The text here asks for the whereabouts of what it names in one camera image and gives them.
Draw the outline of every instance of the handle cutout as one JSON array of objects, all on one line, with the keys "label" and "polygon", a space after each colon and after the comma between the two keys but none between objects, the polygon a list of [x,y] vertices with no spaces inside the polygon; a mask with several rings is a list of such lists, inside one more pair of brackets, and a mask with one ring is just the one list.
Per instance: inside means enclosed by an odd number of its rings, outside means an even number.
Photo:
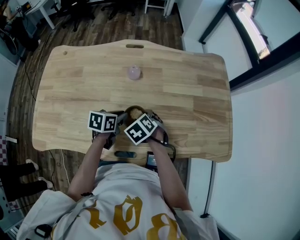
[{"label": "handle cutout", "polygon": [[137,45],[137,44],[127,44],[127,48],[144,48],[144,45]]},{"label": "handle cutout", "polygon": [[118,158],[136,158],[136,153],[129,151],[115,151],[114,155]]}]

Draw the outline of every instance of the floor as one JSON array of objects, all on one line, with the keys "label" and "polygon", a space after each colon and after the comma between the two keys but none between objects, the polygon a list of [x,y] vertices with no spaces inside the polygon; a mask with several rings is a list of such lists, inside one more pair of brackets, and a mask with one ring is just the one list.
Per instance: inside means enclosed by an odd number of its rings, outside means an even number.
[{"label": "floor", "polygon": [[[162,16],[161,9],[149,8],[145,15],[144,5],[137,6],[135,16],[130,13],[119,13],[112,20],[107,17],[111,10],[101,11],[104,4],[94,5],[93,11],[95,20],[84,19],[80,21],[77,32],[73,32],[73,26],[67,25],[65,29],[60,25],[51,32],[47,24],[42,24],[39,28],[39,37],[41,44],[35,52],[26,53],[26,68],[30,78],[30,83],[34,87],[34,96],[37,95],[39,81],[41,79],[45,64],[51,50],[59,45],[86,46],[114,42],[122,39],[143,39],[161,44],[164,46],[182,49],[181,44],[181,25],[178,11],[174,9],[168,17]],[[56,25],[64,18],[54,17],[53,23]],[[36,69],[38,68],[36,82],[34,83]],[[38,163],[40,170],[29,176],[22,177],[22,182],[35,181],[39,176],[54,182],[56,190],[66,192],[68,181],[63,167],[63,158],[60,150],[51,150],[54,156],[52,158],[49,151],[36,151],[32,147],[32,119],[34,100],[30,95],[30,87],[25,74],[25,65],[20,64],[16,74],[15,84],[9,102],[7,135],[18,139],[18,144],[8,143],[7,157],[10,165],[23,164],[27,158],[31,158]],[[65,158],[65,167],[71,180],[76,173],[84,154],[63,150]],[[188,161],[176,160],[175,166],[180,173],[184,185],[186,185]],[[33,204],[40,194],[22,198],[20,202],[23,206]],[[24,207],[26,214],[30,206]]]}]

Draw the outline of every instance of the hand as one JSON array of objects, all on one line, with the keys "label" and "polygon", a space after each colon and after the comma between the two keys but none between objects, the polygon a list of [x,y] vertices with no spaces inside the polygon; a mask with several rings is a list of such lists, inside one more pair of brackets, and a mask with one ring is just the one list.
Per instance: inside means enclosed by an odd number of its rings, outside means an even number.
[{"label": "hand", "polygon": [[163,141],[164,140],[164,131],[161,127],[157,127],[151,136],[156,138],[157,140]]},{"label": "hand", "polygon": [[106,143],[106,140],[108,139],[108,137],[110,136],[111,133],[99,133],[94,141],[99,141],[101,143],[103,143],[103,145]]},{"label": "hand", "polygon": [[[161,127],[157,127],[151,136],[157,140],[163,141],[164,140],[164,131]],[[163,147],[163,145],[161,145],[160,143],[158,143],[150,138],[148,138],[148,143],[152,150],[157,147],[159,147],[159,148]]]}]

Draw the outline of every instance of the person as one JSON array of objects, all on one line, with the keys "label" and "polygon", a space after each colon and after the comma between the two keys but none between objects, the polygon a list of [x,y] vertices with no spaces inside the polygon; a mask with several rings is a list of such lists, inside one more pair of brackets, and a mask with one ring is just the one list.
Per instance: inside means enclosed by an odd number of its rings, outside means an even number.
[{"label": "person", "polygon": [[40,40],[29,37],[23,25],[23,19],[17,17],[18,13],[17,11],[12,13],[8,1],[4,0],[0,5],[0,28],[4,30],[9,25],[11,29],[8,32],[17,38],[23,47],[33,52],[37,49]]},{"label": "person", "polygon": [[[212,217],[192,210],[166,148],[148,140],[158,174],[135,164],[98,168],[109,134],[99,134],[72,179],[67,194],[45,191],[19,229],[17,239],[34,239],[41,224],[53,240],[219,239]],[[163,130],[152,135],[163,140]]]},{"label": "person", "polygon": [[38,165],[31,159],[27,159],[25,164],[16,166],[0,165],[0,179],[9,202],[53,187],[52,182],[43,177],[39,177],[38,181],[35,182],[20,182],[20,177],[34,173],[37,170]]}]

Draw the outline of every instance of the table top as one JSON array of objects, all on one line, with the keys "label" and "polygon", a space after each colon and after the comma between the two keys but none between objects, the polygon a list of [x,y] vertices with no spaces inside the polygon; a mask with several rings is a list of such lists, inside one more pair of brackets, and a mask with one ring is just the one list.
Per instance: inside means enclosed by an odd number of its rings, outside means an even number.
[{"label": "table top", "polygon": [[[127,77],[133,64],[142,70],[140,80]],[[142,40],[54,48],[38,88],[33,147],[86,153],[92,138],[89,111],[132,105],[152,109],[164,121],[177,158],[230,159],[232,106],[224,60]],[[129,162],[142,165],[149,145],[135,146],[125,128],[102,159],[118,160],[115,151],[132,151],[136,157]]]}]

